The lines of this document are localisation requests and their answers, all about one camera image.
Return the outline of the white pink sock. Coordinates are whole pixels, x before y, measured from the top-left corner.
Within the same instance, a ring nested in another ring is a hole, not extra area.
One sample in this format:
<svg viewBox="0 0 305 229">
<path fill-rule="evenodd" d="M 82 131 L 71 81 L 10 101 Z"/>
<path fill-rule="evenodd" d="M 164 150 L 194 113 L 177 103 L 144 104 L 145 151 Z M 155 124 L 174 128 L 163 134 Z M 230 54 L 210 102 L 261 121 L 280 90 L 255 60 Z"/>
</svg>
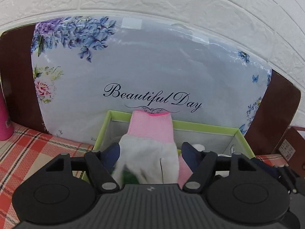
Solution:
<svg viewBox="0 0 305 229">
<path fill-rule="evenodd" d="M 183 188 L 184 184 L 188 181 L 188 179 L 193 174 L 193 171 L 188 167 L 187 163 L 182 157 L 182 154 L 178 156 L 179 160 L 179 174 L 178 174 L 178 180 L 177 183 L 180 187 L 180 189 Z"/>
<path fill-rule="evenodd" d="M 112 177 L 123 186 L 128 170 L 140 184 L 176 184 L 179 175 L 177 146 L 171 113 L 132 113 L 120 141 L 120 156 Z"/>
</svg>

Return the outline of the green small box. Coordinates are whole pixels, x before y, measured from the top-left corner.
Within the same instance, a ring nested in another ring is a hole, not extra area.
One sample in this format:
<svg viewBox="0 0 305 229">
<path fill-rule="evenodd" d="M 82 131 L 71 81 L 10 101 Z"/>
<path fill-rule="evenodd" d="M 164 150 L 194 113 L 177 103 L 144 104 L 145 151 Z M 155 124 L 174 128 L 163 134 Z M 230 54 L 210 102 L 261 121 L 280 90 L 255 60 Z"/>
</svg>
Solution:
<svg viewBox="0 0 305 229">
<path fill-rule="evenodd" d="M 127 185 L 127 184 L 138 185 L 139 184 L 137 177 L 133 173 L 131 173 L 129 170 L 123 171 L 122 182 L 123 182 L 123 185 Z"/>
</svg>

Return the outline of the lime green open box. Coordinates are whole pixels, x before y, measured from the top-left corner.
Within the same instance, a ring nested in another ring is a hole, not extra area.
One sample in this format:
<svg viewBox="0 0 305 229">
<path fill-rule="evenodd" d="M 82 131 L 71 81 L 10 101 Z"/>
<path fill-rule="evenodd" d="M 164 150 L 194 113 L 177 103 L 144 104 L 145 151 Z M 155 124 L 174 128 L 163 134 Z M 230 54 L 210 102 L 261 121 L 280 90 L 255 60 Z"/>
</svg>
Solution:
<svg viewBox="0 0 305 229">
<path fill-rule="evenodd" d="M 104 151 L 112 143 L 119 143 L 121 137 L 127 133 L 132 113 L 107 111 L 88 124 L 83 140 L 95 138 L 94 149 Z M 204 125 L 173 120 L 174 142 L 177 150 L 182 143 L 188 142 L 196 150 L 208 150 L 216 154 L 230 156 L 240 152 L 249 159 L 254 157 L 252 149 L 240 130 L 219 126 Z"/>
</svg>

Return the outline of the brown cardboard shoe box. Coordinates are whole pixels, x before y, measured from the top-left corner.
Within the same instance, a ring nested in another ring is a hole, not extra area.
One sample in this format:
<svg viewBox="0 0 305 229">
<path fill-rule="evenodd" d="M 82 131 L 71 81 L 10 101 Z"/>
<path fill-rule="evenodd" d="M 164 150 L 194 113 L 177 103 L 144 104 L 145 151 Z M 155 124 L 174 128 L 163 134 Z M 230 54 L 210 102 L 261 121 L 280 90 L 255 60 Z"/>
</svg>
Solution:
<svg viewBox="0 0 305 229">
<path fill-rule="evenodd" d="M 303 171 L 304 127 L 289 127 L 280 141 L 278 151 L 292 168 Z"/>
</svg>

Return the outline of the plaid red bedsheet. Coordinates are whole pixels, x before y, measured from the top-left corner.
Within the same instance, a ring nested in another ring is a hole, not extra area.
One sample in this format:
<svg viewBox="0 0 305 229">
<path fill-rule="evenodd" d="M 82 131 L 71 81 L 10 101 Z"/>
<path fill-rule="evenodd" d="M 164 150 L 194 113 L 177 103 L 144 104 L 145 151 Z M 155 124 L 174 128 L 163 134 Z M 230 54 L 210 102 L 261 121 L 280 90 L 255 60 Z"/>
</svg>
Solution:
<svg viewBox="0 0 305 229">
<path fill-rule="evenodd" d="M 13 135 L 1 141 L 1 228 L 14 228 L 19 223 L 11 200 L 22 182 L 62 152 L 81 157 L 93 148 L 17 123 L 13 126 Z"/>
</svg>

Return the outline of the dark brown wooden headboard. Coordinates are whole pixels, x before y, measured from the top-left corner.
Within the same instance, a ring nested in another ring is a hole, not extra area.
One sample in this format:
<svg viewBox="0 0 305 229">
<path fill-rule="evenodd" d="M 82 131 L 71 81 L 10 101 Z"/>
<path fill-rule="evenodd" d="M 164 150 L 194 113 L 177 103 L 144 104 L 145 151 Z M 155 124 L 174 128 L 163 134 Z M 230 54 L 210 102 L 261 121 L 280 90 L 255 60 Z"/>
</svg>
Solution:
<svg viewBox="0 0 305 229">
<path fill-rule="evenodd" d="M 12 121 L 46 133 L 31 68 L 30 45 L 34 28 L 31 24 L 1 34 L 1 85 Z M 246 140 L 256 155 L 277 150 L 300 100 L 300 90 L 273 70 L 270 84 L 246 133 Z"/>
</svg>

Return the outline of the floral Beautiful Day pillow bag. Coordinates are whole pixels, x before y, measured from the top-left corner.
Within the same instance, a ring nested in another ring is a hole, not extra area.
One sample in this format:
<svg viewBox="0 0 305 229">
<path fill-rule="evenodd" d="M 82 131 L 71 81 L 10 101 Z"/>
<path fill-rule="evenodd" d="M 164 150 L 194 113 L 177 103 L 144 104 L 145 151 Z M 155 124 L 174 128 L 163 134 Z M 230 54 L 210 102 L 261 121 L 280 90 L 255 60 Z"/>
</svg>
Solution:
<svg viewBox="0 0 305 229">
<path fill-rule="evenodd" d="M 109 110 L 247 132 L 271 80 L 255 56 L 174 24 L 61 17 L 36 24 L 33 79 L 47 131 L 96 140 Z"/>
</svg>

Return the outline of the pink thermos bottle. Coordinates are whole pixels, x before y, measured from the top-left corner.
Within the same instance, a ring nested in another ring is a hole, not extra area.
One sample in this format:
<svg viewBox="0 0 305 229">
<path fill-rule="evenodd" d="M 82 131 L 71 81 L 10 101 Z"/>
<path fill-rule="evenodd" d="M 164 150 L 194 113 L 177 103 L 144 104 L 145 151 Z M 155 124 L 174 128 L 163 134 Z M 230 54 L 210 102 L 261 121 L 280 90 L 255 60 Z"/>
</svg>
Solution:
<svg viewBox="0 0 305 229">
<path fill-rule="evenodd" d="M 8 110 L 4 100 L 3 93 L 1 92 L 0 102 L 0 140 L 5 141 L 9 139 L 14 133 L 14 126 L 9 118 Z"/>
</svg>

